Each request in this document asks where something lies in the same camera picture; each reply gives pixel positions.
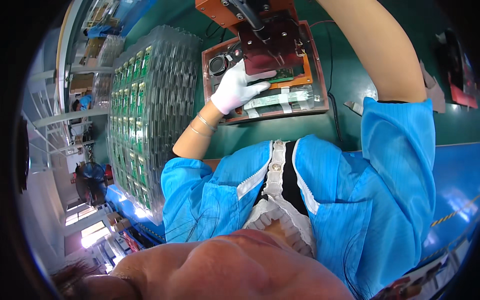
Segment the white glove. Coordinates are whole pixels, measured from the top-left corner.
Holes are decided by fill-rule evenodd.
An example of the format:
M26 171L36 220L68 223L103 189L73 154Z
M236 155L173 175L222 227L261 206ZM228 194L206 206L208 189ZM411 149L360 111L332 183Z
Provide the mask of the white glove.
M247 83L274 76L276 76L276 71L249 76L245 73L245 63L240 60L233 68L225 72L220 86L210 100L221 113L227 115L232 109L242 106L254 96L268 90L271 85L267 81L250 86L247 86Z

